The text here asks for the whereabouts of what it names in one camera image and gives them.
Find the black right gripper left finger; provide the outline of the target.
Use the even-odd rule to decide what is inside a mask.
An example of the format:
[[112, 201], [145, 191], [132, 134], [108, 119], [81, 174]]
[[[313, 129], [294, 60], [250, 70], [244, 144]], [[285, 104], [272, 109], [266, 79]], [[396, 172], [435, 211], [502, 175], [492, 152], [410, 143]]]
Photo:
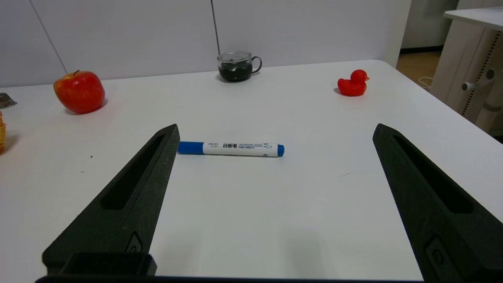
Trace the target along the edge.
[[49, 275], [76, 253], [149, 252], [179, 142], [176, 124], [149, 139], [44, 250]]

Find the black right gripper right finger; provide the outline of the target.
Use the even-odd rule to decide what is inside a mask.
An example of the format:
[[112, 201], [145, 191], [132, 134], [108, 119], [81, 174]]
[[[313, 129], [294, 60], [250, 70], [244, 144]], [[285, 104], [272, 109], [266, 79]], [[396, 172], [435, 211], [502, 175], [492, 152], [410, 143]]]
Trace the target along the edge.
[[424, 281], [501, 283], [502, 222], [399, 131], [373, 143]]

